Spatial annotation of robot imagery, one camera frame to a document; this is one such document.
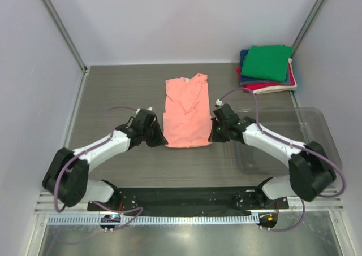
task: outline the clear plastic bin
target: clear plastic bin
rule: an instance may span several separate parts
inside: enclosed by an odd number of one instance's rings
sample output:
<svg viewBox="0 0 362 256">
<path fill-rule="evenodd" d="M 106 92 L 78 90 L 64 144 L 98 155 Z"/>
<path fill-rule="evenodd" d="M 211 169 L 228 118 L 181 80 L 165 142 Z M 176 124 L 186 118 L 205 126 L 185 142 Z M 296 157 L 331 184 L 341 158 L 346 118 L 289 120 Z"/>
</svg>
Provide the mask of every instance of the clear plastic bin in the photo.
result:
<svg viewBox="0 0 362 256">
<path fill-rule="evenodd" d="M 240 118 L 255 118 L 254 110 L 236 112 Z M 328 158 L 342 168 L 341 159 L 321 111 L 314 108 L 259 109 L 259 120 L 266 128 L 292 140 L 306 143 L 317 141 L 324 147 Z M 231 146 L 236 165 L 242 174 L 253 175 L 253 179 L 255 175 L 278 177 L 288 174 L 288 168 L 284 164 L 262 150 L 238 142 L 233 142 Z"/>
</svg>

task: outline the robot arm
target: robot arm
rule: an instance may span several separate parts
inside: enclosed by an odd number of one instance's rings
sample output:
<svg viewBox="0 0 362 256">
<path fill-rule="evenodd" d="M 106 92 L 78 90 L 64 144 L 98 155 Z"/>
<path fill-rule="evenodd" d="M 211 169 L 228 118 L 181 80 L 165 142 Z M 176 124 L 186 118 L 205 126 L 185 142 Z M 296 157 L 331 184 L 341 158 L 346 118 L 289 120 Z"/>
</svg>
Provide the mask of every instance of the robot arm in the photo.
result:
<svg viewBox="0 0 362 256">
<path fill-rule="evenodd" d="M 107 181 L 88 180 L 88 174 L 106 160 L 140 145 L 143 141 L 149 147 L 167 144 L 155 113 L 147 109 L 141 109 L 130 125 L 122 124 L 110 135 L 86 147 L 73 151 L 66 148 L 58 150 L 42 186 L 54 194 L 55 182 L 61 169 L 70 159 L 79 156 L 61 178 L 59 199 L 68 207 L 80 201 L 112 201 L 112 197 L 117 197 L 117 188 Z"/>
<path fill-rule="evenodd" d="M 264 131 L 262 132 L 255 120 L 248 117 L 240 119 L 228 104 L 215 109 L 214 114 L 216 117 L 212 119 L 212 141 L 236 140 L 257 147 L 277 158 L 289 168 L 289 175 L 268 178 L 255 189 L 261 203 L 295 195 L 303 200 L 312 201 L 336 179 L 335 172 L 329 164 L 308 155 L 307 152 L 299 148 L 292 147 L 299 146 L 311 149 L 326 156 L 320 144 L 314 141 L 309 144 L 294 141 L 282 137 L 263 126 L 261 126 Z M 289 142 L 290 145 L 285 145 L 267 136 L 265 132 Z"/>
</svg>

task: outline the white enclosure wall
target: white enclosure wall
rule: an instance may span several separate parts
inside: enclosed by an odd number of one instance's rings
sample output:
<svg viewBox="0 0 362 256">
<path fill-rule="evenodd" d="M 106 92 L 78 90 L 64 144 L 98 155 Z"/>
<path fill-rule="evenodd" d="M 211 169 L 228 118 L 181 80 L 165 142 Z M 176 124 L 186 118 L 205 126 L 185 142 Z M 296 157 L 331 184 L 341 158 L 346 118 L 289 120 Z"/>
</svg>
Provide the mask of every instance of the white enclosure wall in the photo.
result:
<svg viewBox="0 0 362 256">
<path fill-rule="evenodd" d="M 0 255 L 24 255 L 82 71 L 41 0 L 0 0 Z"/>
<path fill-rule="evenodd" d="M 292 45 L 315 0 L 51 0 L 85 64 L 237 62 Z"/>
<path fill-rule="evenodd" d="M 361 244 L 362 1 L 327 0 L 296 53 L 296 97 L 320 109 L 343 163 L 343 204 Z"/>
</svg>

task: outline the gray tabletop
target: gray tabletop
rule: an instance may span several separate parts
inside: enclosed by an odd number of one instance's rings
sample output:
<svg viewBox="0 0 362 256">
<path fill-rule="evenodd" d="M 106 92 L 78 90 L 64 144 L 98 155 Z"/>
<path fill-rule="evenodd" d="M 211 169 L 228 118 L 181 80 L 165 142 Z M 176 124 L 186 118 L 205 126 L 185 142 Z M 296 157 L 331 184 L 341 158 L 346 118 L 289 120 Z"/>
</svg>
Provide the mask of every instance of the gray tabletop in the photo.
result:
<svg viewBox="0 0 362 256">
<path fill-rule="evenodd" d="M 92 67 L 70 147 L 86 146 L 109 133 L 105 112 L 113 106 L 152 106 L 162 127 L 167 79 L 207 74 L 212 110 L 216 99 L 238 87 L 236 66 L 168 64 Z M 251 95 L 242 91 L 230 94 L 225 100 L 234 109 L 254 108 Z M 293 107 L 289 92 L 260 95 L 258 102 L 260 107 Z M 118 110 L 111 115 L 114 124 L 120 125 L 134 113 Z M 232 143 L 192 149 L 170 149 L 165 146 L 151 149 L 142 144 L 111 158 L 90 174 L 91 179 L 106 179 L 123 187 L 256 185 L 269 176 L 269 172 L 266 175 L 242 173 L 236 164 Z"/>
</svg>

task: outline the blue cloth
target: blue cloth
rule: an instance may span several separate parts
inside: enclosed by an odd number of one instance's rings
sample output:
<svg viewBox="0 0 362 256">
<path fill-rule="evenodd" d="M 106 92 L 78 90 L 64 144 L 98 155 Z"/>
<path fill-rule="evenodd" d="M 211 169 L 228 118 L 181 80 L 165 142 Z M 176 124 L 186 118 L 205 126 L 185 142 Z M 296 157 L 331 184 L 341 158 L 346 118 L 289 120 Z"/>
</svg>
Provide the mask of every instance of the blue cloth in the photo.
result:
<svg viewBox="0 0 362 256">
<path fill-rule="evenodd" d="M 247 56 L 249 50 L 241 50 L 240 52 L 240 70 L 243 68 L 243 63 L 245 61 L 245 57 Z M 248 85 L 248 84 L 259 84 L 259 83 L 279 83 L 281 85 L 290 85 L 290 76 L 289 76 L 289 69 L 287 71 L 287 76 L 285 79 L 285 82 L 275 82 L 270 80 L 264 80 L 264 79 L 258 79 L 258 78 L 252 78 L 248 76 L 243 76 L 240 74 L 240 85 Z"/>
</svg>

